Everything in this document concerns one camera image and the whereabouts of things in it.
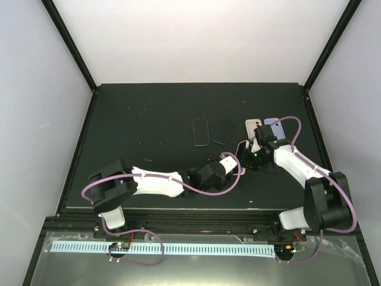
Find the pink cased phone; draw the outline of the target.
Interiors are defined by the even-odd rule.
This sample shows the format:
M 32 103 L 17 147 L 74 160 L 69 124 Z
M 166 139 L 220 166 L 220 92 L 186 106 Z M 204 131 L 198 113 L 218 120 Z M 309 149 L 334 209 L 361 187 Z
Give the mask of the pink cased phone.
M 243 163 L 245 159 L 245 151 L 249 148 L 249 146 L 250 146 L 250 142 L 248 140 L 241 141 L 237 146 L 235 155 L 237 159 L 239 160 L 241 171 L 234 173 L 235 176 L 237 175 L 243 176 L 246 172 L 246 169 Z

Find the lavender phone case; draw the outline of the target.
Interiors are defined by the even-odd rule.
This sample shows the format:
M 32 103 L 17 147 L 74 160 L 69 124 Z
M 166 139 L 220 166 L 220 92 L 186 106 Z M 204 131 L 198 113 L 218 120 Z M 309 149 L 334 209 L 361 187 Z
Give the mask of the lavender phone case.
M 275 117 L 275 118 L 266 118 L 266 119 L 264 119 L 264 124 L 265 125 L 270 125 L 271 130 L 273 131 L 274 136 L 277 139 L 285 139 L 286 138 L 284 130 L 283 130 L 283 127 L 282 127 L 282 124 L 279 121 L 279 118 L 277 118 L 277 117 Z

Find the beige cased phone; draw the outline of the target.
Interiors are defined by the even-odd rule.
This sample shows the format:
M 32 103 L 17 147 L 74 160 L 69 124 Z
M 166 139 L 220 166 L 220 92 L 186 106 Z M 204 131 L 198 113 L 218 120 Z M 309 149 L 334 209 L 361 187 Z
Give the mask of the beige cased phone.
M 248 139 L 252 141 L 255 138 L 255 132 L 254 130 L 262 125 L 262 122 L 260 119 L 248 119 L 245 120 L 245 127 Z

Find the blue phone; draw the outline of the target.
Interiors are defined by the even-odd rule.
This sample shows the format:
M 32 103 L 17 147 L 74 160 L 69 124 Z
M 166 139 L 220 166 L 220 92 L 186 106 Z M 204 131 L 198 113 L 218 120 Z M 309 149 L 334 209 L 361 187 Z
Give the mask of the blue phone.
M 212 136 L 212 141 L 216 144 L 227 145 L 232 134 L 234 125 L 235 123 L 233 120 L 222 117 Z

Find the teal phone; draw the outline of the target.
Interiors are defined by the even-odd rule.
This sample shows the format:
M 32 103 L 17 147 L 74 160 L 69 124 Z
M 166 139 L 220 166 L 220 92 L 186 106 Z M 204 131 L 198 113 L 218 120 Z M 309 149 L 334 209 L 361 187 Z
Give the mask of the teal phone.
M 198 119 L 192 123 L 193 143 L 196 147 L 206 147 L 210 144 L 208 120 Z

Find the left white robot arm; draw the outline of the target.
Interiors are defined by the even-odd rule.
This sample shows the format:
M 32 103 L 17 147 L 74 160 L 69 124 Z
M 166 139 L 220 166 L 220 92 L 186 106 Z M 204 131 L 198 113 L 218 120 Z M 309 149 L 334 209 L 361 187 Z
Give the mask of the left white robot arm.
M 128 224 L 122 204 L 134 195 L 163 195 L 170 198 L 194 192 L 206 196 L 221 196 L 238 184 L 242 167 L 232 153 L 223 153 L 202 168 L 176 172 L 153 172 L 129 167 L 124 160 L 102 169 L 89 178 L 81 196 L 89 201 L 94 212 L 105 222 L 115 238 L 127 233 Z

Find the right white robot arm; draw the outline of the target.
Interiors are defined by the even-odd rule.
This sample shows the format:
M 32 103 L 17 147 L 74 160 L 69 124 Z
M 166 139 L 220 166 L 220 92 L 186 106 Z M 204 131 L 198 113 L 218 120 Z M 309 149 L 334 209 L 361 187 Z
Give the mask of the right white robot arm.
M 279 213 L 271 224 L 271 234 L 285 240 L 294 229 L 344 232 L 341 225 L 354 222 L 349 204 L 348 180 L 341 172 L 332 173 L 304 156 L 286 138 L 279 139 L 270 125 L 258 125 L 241 155 L 242 166 L 258 170 L 269 164 L 287 171 L 304 189 L 303 206 Z

